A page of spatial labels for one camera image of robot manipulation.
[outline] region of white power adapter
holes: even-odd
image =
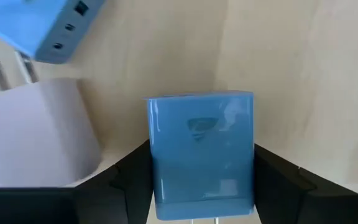
[[[34,82],[29,58],[17,56]],[[9,89],[0,65],[0,90],[0,187],[63,186],[96,170],[100,150],[75,79]]]

